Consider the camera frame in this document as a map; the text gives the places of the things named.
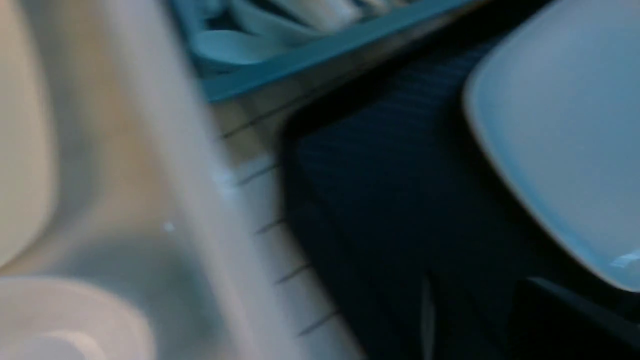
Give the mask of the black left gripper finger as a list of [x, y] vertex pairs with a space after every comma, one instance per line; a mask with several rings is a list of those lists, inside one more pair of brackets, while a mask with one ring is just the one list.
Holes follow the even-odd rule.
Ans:
[[544, 278], [515, 287], [507, 324], [511, 360], [637, 360], [639, 326]]

